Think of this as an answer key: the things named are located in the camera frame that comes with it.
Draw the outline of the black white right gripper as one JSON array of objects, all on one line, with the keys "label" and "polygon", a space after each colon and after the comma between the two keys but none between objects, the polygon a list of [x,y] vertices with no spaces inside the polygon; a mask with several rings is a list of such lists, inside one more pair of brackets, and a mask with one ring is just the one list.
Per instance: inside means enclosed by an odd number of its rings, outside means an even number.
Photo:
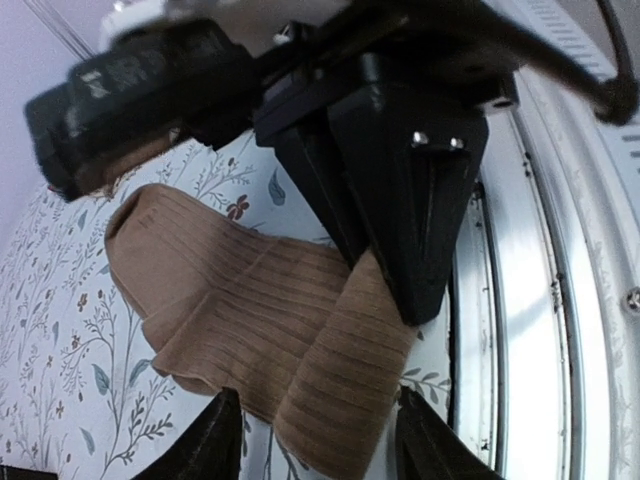
[{"label": "black white right gripper", "polygon": [[119,1],[97,52],[29,101],[38,167],[67,200],[187,140],[276,156],[340,253],[390,277],[388,102],[378,83],[515,107],[506,21],[481,1]]}]

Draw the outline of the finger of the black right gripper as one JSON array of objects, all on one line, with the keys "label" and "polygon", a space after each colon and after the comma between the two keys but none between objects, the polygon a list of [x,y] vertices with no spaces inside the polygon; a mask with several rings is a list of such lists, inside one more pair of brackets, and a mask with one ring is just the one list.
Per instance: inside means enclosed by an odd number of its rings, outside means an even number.
[{"label": "finger of the black right gripper", "polygon": [[425,324],[440,311],[487,121],[452,98],[394,83],[360,88],[328,119],[401,319]]}]

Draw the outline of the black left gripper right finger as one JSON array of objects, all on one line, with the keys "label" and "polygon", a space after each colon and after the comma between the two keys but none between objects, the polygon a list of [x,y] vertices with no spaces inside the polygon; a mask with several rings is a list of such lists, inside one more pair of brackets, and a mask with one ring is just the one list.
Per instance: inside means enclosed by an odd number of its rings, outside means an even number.
[{"label": "black left gripper right finger", "polygon": [[396,420],[396,471],[403,480],[499,480],[417,392],[402,386]]}]

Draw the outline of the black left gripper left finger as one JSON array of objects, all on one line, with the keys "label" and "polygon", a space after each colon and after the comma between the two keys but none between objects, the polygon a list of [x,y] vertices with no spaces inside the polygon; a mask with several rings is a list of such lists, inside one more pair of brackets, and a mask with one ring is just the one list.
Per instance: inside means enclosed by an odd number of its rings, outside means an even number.
[{"label": "black left gripper left finger", "polygon": [[174,444],[149,466],[149,478],[238,479],[242,432],[238,392],[224,388]]}]

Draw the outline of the brown ribbed sock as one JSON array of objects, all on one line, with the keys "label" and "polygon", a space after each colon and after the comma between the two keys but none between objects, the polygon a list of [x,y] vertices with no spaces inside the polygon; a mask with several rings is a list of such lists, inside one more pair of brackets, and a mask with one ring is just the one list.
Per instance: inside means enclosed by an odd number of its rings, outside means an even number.
[{"label": "brown ribbed sock", "polygon": [[200,395],[236,390],[299,461],[364,477],[416,337],[371,252],[349,266],[162,184],[114,212],[105,247],[157,373]]}]

